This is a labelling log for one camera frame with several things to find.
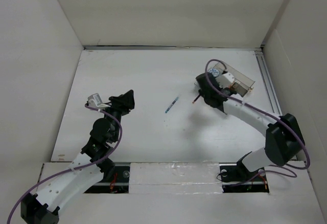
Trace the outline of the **blue round tape tin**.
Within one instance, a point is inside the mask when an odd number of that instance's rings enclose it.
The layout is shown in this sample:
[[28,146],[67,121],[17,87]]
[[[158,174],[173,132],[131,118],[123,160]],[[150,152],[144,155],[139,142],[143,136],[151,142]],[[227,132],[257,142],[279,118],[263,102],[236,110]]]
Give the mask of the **blue round tape tin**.
[[207,71],[208,73],[211,73],[215,78],[220,76],[220,71],[216,68],[211,68]]

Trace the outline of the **clear desk organizer box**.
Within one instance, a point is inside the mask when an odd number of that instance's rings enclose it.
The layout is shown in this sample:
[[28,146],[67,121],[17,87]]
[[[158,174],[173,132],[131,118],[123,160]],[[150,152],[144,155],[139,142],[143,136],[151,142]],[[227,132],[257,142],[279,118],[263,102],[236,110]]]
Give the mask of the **clear desk organizer box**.
[[234,75],[235,81],[228,88],[230,88],[231,90],[234,91],[234,94],[236,95],[237,99],[243,100],[244,97],[246,97],[252,91],[255,81],[248,78],[246,75],[239,72],[238,70],[236,70],[232,66],[228,65],[227,63],[225,63],[223,61],[221,61],[221,62],[213,61],[208,65],[207,70],[209,70],[211,68],[218,69],[221,73],[220,76],[227,72],[230,72],[231,74]]

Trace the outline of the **blue capped pen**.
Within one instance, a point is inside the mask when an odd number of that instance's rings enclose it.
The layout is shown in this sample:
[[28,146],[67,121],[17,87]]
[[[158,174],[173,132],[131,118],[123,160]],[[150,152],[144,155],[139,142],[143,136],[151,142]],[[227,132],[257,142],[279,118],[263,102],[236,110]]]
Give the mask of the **blue capped pen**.
[[177,96],[171,103],[170,105],[167,107],[167,109],[165,110],[165,114],[167,114],[170,109],[174,106],[174,104],[179,100],[179,96]]

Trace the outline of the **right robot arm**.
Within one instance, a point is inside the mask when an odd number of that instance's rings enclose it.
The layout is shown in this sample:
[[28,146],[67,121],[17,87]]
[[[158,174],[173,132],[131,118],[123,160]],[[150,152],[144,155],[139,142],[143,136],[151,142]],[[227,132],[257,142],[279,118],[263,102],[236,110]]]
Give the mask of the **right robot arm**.
[[221,174],[223,182],[245,181],[266,166],[283,167],[300,151],[305,151],[296,118],[268,113],[244,101],[231,86],[223,87],[211,73],[196,77],[199,96],[220,112],[234,116],[256,129],[265,138],[263,147],[242,156],[235,166]]

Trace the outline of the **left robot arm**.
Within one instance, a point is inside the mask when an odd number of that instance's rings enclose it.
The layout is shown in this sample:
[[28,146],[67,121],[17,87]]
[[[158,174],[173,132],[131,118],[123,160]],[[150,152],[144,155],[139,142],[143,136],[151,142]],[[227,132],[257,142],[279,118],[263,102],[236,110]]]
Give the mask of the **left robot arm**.
[[103,114],[94,121],[87,143],[67,169],[51,175],[37,185],[41,190],[30,190],[20,200],[20,216],[25,223],[58,223],[67,205],[100,181],[109,181],[115,163],[109,158],[122,139],[122,116],[135,107],[134,91],[111,96],[107,103],[99,94],[87,98],[85,108]]

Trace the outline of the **aluminium rail right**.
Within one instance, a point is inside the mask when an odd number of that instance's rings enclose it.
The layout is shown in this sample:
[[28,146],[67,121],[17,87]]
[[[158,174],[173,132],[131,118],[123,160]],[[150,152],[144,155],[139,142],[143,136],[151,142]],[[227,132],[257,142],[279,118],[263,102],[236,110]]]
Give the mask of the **aluminium rail right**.
[[275,92],[275,89],[274,89],[270,74],[269,74],[269,71],[268,71],[268,67],[267,67],[266,62],[265,62],[264,54],[263,54],[261,49],[255,50],[254,53],[255,53],[255,57],[256,57],[257,62],[258,62],[258,66],[259,66],[259,69],[260,69],[260,72],[261,72],[261,76],[262,76],[262,79],[263,79],[263,82],[264,82],[264,86],[265,86],[267,95],[269,97],[269,101],[270,101],[272,110],[273,110],[274,113],[281,115],[282,110],[281,110],[281,107],[280,107],[280,104],[279,104],[279,101],[278,101],[278,98],[277,98],[277,95],[276,95],[276,92]]

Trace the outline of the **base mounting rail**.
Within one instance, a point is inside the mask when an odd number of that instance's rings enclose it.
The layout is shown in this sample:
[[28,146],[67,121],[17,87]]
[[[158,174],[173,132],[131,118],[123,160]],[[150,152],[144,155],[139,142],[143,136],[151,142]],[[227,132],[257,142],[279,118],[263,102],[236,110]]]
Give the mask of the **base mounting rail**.
[[218,163],[118,163],[113,175],[86,193],[111,194],[220,194],[269,193],[266,177],[250,182],[223,183]]

